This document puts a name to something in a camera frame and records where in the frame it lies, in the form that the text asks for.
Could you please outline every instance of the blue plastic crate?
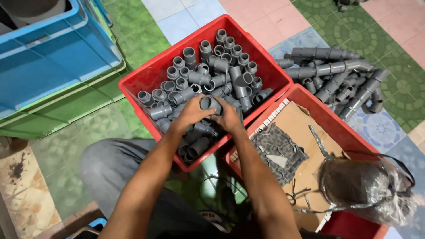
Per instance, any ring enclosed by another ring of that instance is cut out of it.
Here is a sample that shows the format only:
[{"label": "blue plastic crate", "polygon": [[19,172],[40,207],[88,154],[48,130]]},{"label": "blue plastic crate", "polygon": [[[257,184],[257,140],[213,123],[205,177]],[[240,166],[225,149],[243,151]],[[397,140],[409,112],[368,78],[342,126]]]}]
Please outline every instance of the blue plastic crate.
[{"label": "blue plastic crate", "polygon": [[0,36],[0,118],[121,63],[85,1]]}]

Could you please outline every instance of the red plastic crate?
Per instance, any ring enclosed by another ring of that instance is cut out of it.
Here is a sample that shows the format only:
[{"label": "red plastic crate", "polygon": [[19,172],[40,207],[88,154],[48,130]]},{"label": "red plastic crate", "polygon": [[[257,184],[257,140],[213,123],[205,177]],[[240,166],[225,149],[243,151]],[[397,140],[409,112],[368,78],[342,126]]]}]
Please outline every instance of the red plastic crate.
[{"label": "red plastic crate", "polygon": [[[293,85],[276,103],[268,107],[248,128],[248,135],[255,130],[272,114],[272,112],[285,99],[305,107],[311,117],[319,124],[329,136],[337,142],[343,150],[358,150],[379,153],[356,131],[340,119],[332,110],[320,102],[314,95],[308,92],[302,85]],[[233,147],[226,154],[226,162],[242,178],[240,168],[230,160],[230,156],[235,152]],[[347,152],[352,159],[358,159],[359,155]],[[376,156],[361,155],[362,159],[379,160]],[[343,238],[359,239],[381,239],[388,231],[388,227],[357,217],[351,213],[340,211],[332,213],[331,219],[323,226],[321,232],[341,236]]]},{"label": "red plastic crate", "polygon": [[[134,112],[156,141],[161,139],[162,134],[158,130],[159,127],[157,124],[148,117],[149,109],[139,103],[137,93],[142,90],[152,92],[153,89],[160,88],[161,82],[167,80],[167,68],[173,65],[173,58],[176,56],[183,57],[182,51],[188,46],[195,49],[197,56],[196,62],[199,63],[201,60],[199,54],[201,41],[208,40],[214,47],[216,45],[215,34],[219,29],[225,29],[228,36],[234,37],[236,44],[242,46],[242,51],[249,54],[249,59],[257,63],[258,72],[256,76],[262,78],[263,88],[270,87],[273,89],[273,94],[269,99],[244,119],[245,125],[257,117],[294,84],[292,79],[274,62],[272,56],[250,34],[245,32],[229,15],[221,15],[179,43],[152,58],[118,83],[120,90],[130,101],[131,105],[133,105]],[[174,161],[183,171],[189,172],[196,168],[209,155],[213,154],[230,138],[231,136],[229,134],[221,138],[191,165],[186,165],[177,154],[174,156]]]}]

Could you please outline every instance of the tiled floor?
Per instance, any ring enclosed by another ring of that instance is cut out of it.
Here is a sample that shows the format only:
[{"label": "tiled floor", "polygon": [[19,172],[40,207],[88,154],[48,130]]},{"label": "tiled floor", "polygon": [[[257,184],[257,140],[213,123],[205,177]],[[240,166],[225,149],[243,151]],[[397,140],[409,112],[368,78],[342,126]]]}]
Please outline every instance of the tiled floor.
[{"label": "tiled floor", "polygon": [[[348,124],[381,153],[404,161],[418,182],[416,192],[425,194],[420,184],[425,181],[425,4],[420,0],[371,0],[346,13],[337,12],[333,0],[102,2],[133,68],[225,13],[274,58],[282,58],[293,47],[340,45],[387,68],[391,76],[381,84],[385,110],[378,114],[360,110]],[[77,166],[85,147],[107,137],[151,136],[123,99],[0,160],[0,191],[20,238],[32,238],[52,226],[62,230],[78,217],[74,213],[96,208],[90,204]],[[219,171],[216,157],[211,156],[187,180],[167,182],[166,186],[197,209],[205,209],[199,192],[215,202],[217,183],[214,179],[201,181]],[[236,198],[239,202],[244,199],[239,192]],[[412,228],[392,228],[387,238],[423,238],[425,217],[419,217],[421,212],[423,215],[423,209],[416,214]],[[40,236],[47,238],[49,233]]]}]

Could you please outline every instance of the person's left hand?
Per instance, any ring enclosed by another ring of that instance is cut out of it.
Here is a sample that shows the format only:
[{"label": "person's left hand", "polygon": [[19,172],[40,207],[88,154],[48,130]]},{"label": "person's left hand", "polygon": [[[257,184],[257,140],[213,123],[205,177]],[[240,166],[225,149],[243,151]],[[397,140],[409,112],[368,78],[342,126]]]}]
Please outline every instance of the person's left hand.
[{"label": "person's left hand", "polygon": [[198,94],[197,96],[188,99],[183,110],[174,121],[176,121],[176,123],[182,128],[186,128],[187,126],[195,124],[201,119],[214,114],[216,109],[201,109],[199,101],[201,101],[201,98],[204,96],[204,94]]}]

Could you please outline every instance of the gray pants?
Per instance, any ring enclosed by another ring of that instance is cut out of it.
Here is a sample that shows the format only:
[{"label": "gray pants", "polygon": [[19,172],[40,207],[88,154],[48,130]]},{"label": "gray pants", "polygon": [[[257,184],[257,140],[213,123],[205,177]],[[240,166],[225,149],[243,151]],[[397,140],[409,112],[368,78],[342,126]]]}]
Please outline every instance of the gray pants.
[{"label": "gray pants", "polygon": [[[136,161],[141,162],[155,143],[153,139],[103,139],[82,153],[82,182],[106,218],[111,216],[121,190],[138,168]],[[221,233],[176,193],[164,188],[150,217],[148,238],[164,234],[216,237]]]}]

